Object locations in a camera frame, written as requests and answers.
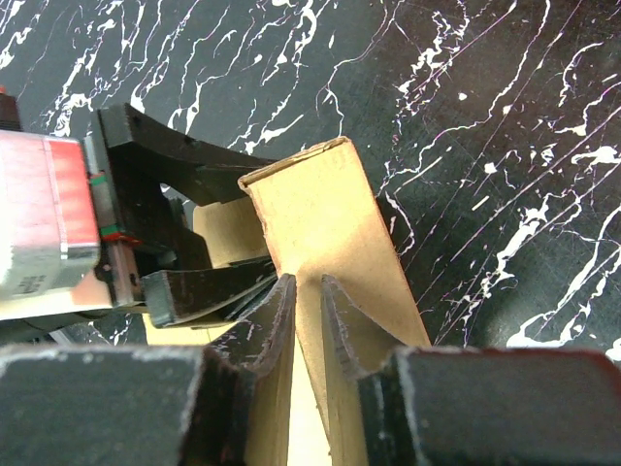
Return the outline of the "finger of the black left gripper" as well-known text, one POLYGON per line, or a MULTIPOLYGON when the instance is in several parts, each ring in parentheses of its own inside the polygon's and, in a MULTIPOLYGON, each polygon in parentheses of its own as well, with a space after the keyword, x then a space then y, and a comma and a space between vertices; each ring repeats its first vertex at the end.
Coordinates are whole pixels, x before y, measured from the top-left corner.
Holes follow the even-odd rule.
POLYGON ((219 269, 158 271, 142 277, 142 287, 153 326, 197 326, 234 319, 276 276, 273 262, 262 259, 219 269))
POLYGON ((132 180, 166 184, 197 205, 243 197, 238 179, 274 161, 195 139, 118 104, 97 112, 107 156, 132 180))

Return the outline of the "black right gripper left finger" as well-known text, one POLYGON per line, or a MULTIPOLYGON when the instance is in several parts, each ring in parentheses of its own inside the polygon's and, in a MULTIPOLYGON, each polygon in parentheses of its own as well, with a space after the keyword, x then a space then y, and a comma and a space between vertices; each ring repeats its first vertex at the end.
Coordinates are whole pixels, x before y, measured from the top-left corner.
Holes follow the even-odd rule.
POLYGON ((205 346, 1 350, 5 465, 283 465, 296 280, 205 346))

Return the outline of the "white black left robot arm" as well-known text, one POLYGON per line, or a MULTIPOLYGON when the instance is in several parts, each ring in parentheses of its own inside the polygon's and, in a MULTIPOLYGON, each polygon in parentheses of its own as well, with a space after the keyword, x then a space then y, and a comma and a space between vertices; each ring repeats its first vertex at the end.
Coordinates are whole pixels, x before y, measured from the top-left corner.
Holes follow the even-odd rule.
POLYGON ((127 104, 80 140, 24 131, 1 98, 1 327, 52 331, 114 312, 159 328, 235 319, 275 277, 243 252, 238 180, 261 158, 175 131, 127 104))

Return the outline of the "brown cardboard box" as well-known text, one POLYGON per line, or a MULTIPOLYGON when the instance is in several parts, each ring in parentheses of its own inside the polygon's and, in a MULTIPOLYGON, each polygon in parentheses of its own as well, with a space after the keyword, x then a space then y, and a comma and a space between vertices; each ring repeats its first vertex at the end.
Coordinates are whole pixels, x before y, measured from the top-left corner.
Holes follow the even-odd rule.
POLYGON ((328 407, 322 277, 334 277, 360 317, 400 342, 425 347, 429 337, 362 162, 340 137, 248 174, 241 186, 241 200, 196 208, 192 228, 217 267, 267 253, 297 280, 285 463, 363 465, 362 429, 346 427, 343 410, 328 407))

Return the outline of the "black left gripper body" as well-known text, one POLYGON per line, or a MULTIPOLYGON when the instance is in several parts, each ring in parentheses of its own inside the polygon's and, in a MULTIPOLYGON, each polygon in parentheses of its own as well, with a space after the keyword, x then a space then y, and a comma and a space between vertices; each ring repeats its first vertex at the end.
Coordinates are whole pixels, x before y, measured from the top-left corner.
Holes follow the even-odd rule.
POLYGON ((96 275, 109 286, 115 305, 139 306, 145 301, 142 276, 208 269, 211 260, 205 240, 187 226, 183 208, 164 195, 166 184, 132 180, 113 167, 98 111, 84 141, 103 249, 96 275))

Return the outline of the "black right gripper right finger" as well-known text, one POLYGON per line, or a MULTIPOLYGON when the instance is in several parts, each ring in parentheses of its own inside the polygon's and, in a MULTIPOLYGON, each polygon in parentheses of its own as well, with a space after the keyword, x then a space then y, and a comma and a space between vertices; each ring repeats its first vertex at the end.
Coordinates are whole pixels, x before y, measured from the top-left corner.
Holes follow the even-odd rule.
POLYGON ((321 280, 336 465, 616 465, 620 371, 567 349, 414 348, 321 280))

